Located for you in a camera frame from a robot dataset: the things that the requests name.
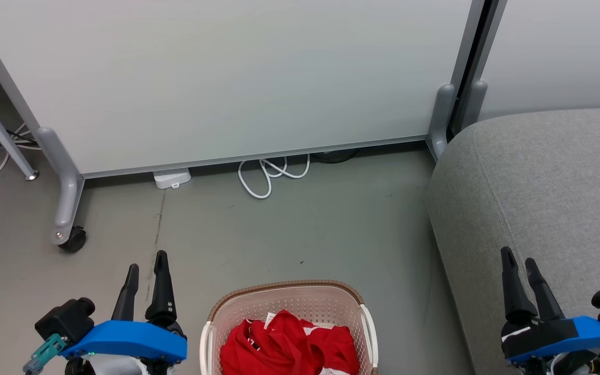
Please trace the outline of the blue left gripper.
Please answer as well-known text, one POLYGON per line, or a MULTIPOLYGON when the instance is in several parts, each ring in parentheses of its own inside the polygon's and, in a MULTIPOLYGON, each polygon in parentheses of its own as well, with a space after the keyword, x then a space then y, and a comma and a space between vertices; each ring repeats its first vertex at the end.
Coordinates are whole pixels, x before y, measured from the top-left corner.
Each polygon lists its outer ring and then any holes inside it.
POLYGON ((186 360, 188 342, 181 335, 158 327, 171 326, 177 320, 169 259, 164 250, 156 254, 153 273, 152 301, 145 312, 148 323, 132 322, 140 267, 131 264, 112 320, 96 325, 79 343, 62 351, 62 356, 67 360, 86 360, 95 374, 172 373, 176 365, 186 360))

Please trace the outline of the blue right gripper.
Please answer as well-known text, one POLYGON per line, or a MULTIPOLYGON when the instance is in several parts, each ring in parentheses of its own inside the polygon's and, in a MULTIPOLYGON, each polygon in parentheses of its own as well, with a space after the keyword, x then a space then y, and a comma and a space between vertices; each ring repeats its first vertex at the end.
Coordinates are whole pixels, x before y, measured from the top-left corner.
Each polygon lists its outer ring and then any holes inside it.
POLYGON ((527 258, 524 266, 528 283, 535 294, 538 312, 524 291, 514 252, 510 247, 504 246, 501 255, 506 321, 512 324, 531 324, 539 313, 540 320, 544 322, 502 337, 503 356, 507 361, 512 365, 521 365, 533 357, 550 357, 600 347, 600 321, 588 316, 565 319, 565 314, 535 259, 527 258))

